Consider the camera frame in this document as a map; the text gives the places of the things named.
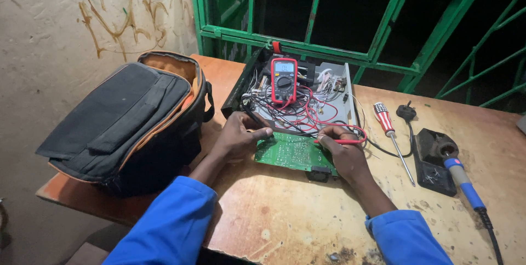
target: dark background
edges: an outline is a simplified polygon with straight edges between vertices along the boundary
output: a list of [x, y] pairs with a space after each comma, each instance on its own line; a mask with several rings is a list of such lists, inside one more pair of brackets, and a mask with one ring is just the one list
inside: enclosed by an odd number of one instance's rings
[[[406, 0], [379, 61], [410, 67], [450, 1]], [[510, 1], [475, 0], [417, 85], [415, 93], [434, 97]], [[311, 43], [366, 53], [388, 2], [389, 0], [320, 0]], [[267, 0], [264, 29], [259, 30], [259, 33], [303, 41], [311, 6], [312, 0]], [[519, 0], [509, 15], [524, 6], [526, 0]], [[493, 33], [486, 41], [477, 53], [475, 74], [516, 52], [525, 44], [526, 15], [522, 15]], [[479, 105], [509, 90], [520, 58], [516, 57], [475, 81], [471, 104]], [[357, 68], [352, 67], [351, 73], [355, 73]], [[460, 73], [451, 87], [467, 80], [468, 70], [469, 66]], [[360, 84], [396, 90], [403, 76], [367, 69]], [[490, 108], [522, 113], [526, 111], [525, 91], [514, 93]], [[466, 88], [460, 89], [445, 99], [464, 102], [465, 92]]]

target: circuit board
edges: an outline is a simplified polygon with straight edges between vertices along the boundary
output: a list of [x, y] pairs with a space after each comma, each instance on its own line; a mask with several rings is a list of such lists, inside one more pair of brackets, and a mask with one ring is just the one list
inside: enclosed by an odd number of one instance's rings
[[326, 167], [333, 176], [339, 177], [331, 153], [314, 140], [274, 132], [274, 138], [258, 141], [254, 161], [309, 172], [312, 167]]

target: tool bag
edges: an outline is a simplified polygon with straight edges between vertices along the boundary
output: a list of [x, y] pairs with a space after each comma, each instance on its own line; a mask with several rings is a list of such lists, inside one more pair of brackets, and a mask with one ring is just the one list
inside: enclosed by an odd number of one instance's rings
[[212, 86], [197, 61], [150, 51], [88, 94], [36, 154], [119, 197], [151, 194], [201, 152], [201, 124], [213, 116]]

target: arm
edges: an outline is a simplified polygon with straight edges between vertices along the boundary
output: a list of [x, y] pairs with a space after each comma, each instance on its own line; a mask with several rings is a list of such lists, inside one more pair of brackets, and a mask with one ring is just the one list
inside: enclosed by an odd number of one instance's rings
[[247, 128], [259, 127], [246, 114], [232, 114], [210, 154], [151, 203], [104, 264], [195, 264], [217, 199], [209, 186], [228, 159], [272, 134], [270, 128]]
[[340, 145], [333, 139], [357, 140], [342, 127], [328, 126], [318, 134], [332, 153], [338, 173], [349, 182], [368, 214], [372, 232], [387, 264], [452, 264], [417, 211], [398, 210], [372, 177], [359, 145]]

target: bag handle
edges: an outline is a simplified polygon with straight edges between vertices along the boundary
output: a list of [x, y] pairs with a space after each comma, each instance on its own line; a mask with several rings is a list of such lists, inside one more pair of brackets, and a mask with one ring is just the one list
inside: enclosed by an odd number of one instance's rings
[[103, 153], [113, 153], [157, 111], [166, 88], [173, 80], [173, 77], [162, 75], [154, 86], [139, 100], [139, 102], [144, 102], [142, 105], [136, 103], [112, 126], [89, 142], [87, 148]]
[[210, 108], [208, 108], [208, 111], [205, 112], [203, 115], [203, 122], [211, 121], [214, 117], [214, 114], [216, 113], [216, 110], [214, 108], [214, 98], [212, 97], [212, 83], [206, 82], [206, 94], [208, 95], [208, 102], [210, 103]]

